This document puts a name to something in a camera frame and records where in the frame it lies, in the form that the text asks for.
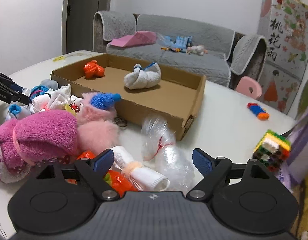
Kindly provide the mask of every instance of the cardboard box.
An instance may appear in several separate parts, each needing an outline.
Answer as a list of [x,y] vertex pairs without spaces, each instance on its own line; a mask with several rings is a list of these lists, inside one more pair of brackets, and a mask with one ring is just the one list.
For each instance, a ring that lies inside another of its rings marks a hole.
[[[91,60],[97,60],[105,68],[105,77],[85,78],[83,67]],[[122,100],[115,104],[119,116],[142,125],[147,116],[159,114],[175,131],[176,139],[181,140],[201,107],[205,76],[159,65],[162,80],[158,85],[149,89],[129,90],[124,87],[123,79],[137,63],[145,67],[151,62],[102,54],[53,70],[51,79],[61,86],[70,84],[72,94],[77,97],[92,91],[119,93]]]

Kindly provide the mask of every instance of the white plush toy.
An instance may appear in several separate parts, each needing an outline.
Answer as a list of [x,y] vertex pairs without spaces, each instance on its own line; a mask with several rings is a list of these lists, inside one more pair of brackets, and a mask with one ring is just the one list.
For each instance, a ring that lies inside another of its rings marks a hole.
[[204,53],[207,53],[207,50],[204,48],[203,45],[198,45],[198,46],[188,47],[186,49],[186,53],[193,53],[193,54],[203,56]]
[[161,80],[161,69],[156,62],[142,69],[140,64],[134,66],[134,71],[124,77],[124,84],[129,89],[150,88]]

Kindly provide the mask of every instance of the logo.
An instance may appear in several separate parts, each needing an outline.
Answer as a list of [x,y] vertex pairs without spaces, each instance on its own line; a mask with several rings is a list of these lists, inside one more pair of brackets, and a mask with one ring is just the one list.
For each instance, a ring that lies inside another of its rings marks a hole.
[[150,195],[150,198],[153,199],[153,200],[154,200],[154,199],[157,199],[157,198],[158,198],[158,195],[152,194],[152,195]]
[[4,95],[1,95],[1,94],[0,94],[0,97],[6,98],[6,96],[4,96]]

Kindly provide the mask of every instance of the orange plastic wrap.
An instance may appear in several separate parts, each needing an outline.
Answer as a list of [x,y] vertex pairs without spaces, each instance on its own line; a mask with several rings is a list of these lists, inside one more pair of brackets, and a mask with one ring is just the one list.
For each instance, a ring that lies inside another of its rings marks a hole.
[[111,176],[112,188],[115,189],[121,197],[126,191],[138,191],[132,183],[118,171],[109,170],[108,173]]
[[[76,159],[81,158],[95,158],[96,155],[92,153],[91,151],[85,151],[80,156],[78,156]],[[109,170],[108,173],[103,178],[113,189],[115,189],[119,195],[122,197],[124,192],[126,191],[138,191],[130,181],[124,177],[120,172],[118,171],[112,171]],[[72,184],[77,184],[75,179],[67,179],[67,182]]]
[[[81,159],[81,158],[90,158],[94,159],[96,155],[90,151],[83,152],[80,156],[78,156],[76,159]],[[66,181],[70,184],[77,184],[76,179],[66,179]]]
[[81,158],[90,158],[91,160],[94,159],[96,155],[92,153],[91,151],[85,151],[82,153],[80,156],[78,156],[76,159],[81,159]]
[[86,78],[91,78],[93,76],[103,77],[105,72],[105,69],[98,65],[96,60],[88,62],[83,70]]

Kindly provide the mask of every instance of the colorful toy block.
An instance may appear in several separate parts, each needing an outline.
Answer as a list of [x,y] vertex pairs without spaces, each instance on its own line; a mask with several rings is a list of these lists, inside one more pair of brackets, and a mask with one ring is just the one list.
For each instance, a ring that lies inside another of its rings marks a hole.
[[277,171],[289,157],[290,142],[283,136],[267,130],[257,144],[253,158],[263,163],[270,171]]
[[257,103],[248,103],[247,108],[249,108],[253,112],[253,114],[262,121],[269,118],[269,113],[267,113],[266,110]]

